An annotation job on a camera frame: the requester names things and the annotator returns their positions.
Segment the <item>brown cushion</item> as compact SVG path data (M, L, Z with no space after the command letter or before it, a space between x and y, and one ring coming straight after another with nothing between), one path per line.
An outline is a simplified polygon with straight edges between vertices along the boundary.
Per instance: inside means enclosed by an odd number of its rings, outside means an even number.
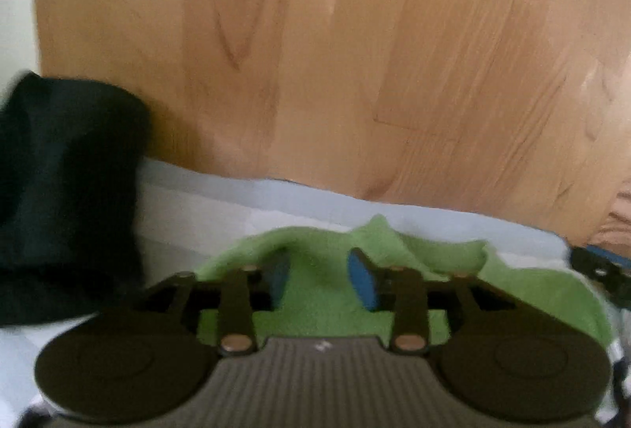
M625 181L610 212L589 243L624 258L631 257L631 184Z

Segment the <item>black folded garment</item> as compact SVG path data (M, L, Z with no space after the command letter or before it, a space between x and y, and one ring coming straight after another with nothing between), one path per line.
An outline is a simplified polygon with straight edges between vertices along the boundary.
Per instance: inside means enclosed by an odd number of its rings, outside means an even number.
M1 323L87 315L144 282L134 234L146 105L24 74L1 109Z

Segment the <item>wood pattern vinyl sheet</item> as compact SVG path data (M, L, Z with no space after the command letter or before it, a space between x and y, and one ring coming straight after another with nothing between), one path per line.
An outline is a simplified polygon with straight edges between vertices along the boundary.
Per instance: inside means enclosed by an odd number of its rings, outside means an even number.
M630 174L630 0L34 0L152 157L588 239Z

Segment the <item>green black white knit sweater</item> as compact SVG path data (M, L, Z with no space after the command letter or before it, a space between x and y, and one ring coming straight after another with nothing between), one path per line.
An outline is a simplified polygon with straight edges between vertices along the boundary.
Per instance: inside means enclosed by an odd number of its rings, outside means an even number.
M479 277L541 309L609 348L617 337L604 301L586 283L553 268L514 268L484 240L445 243L393 229L382 216L340 233L313 227L284 227L239 240L199 269L201 280L217 280L243 265L259 265L279 249L287 250L290 274L281 306L259 313L259 339L269 336L377 335L388 339L392 316L362 307L347 277L347 255L358 247L380 266L403 266L428 281L455 273Z

